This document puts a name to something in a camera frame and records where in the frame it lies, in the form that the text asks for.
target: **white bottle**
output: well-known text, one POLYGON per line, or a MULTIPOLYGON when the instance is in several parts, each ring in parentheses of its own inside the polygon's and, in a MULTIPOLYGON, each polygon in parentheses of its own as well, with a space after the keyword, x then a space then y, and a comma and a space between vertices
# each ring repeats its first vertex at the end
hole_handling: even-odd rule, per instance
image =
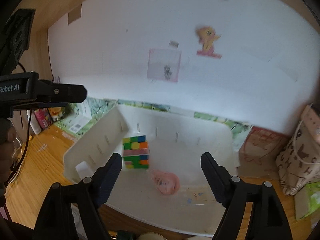
MULTIPOLYGON (((28 121, 30 119, 30 110, 27 110, 27 115, 28 115, 28 121)), ((35 132, 35 134, 39 134, 41 133, 42 129, 35 117, 35 114, 32 112, 32 115, 31 115, 31 128, 33 129, 33 131, 35 132)))

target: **human hand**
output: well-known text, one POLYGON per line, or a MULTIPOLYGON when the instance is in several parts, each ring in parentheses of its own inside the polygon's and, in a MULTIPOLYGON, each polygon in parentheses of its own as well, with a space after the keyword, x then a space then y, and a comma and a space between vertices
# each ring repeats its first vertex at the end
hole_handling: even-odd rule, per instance
POLYGON ((0 144, 0 182, 6 182, 10 175, 12 166, 12 154, 14 152, 14 140, 17 132, 14 127, 10 127, 6 133, 6 141, 0 144))

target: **brown paper bag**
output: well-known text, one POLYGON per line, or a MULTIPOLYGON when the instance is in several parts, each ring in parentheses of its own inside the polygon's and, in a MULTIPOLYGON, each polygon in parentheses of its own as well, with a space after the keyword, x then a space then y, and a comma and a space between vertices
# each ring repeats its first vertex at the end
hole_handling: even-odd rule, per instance
POLYGON ((295 195, 305 184, 320 181, 320 145, 314 141, 303 121, 277 156, 276 165, 286 195, 295 195))

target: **rubik's cube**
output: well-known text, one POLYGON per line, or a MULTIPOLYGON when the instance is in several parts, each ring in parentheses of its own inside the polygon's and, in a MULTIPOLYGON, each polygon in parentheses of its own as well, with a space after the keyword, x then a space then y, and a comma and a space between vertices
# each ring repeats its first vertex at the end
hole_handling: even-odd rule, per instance
POLYGON ((123 138, 123 160, 128 169, 149 168, 149 146, 146 136, 123 138))

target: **white wall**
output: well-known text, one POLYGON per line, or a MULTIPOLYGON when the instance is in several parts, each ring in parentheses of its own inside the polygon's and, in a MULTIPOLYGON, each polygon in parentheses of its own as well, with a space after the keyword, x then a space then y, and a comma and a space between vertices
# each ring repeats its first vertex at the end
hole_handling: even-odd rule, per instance
POLYGON ((279 0, 87 0, 49 29, 53 75, 88 95, 169 104, 290 134, 318 90, 320 36, 279 0), (222 59, 196 55, 212 26, 222 59), (150 48, 182 51, 178 83, 147 79, 150 48))

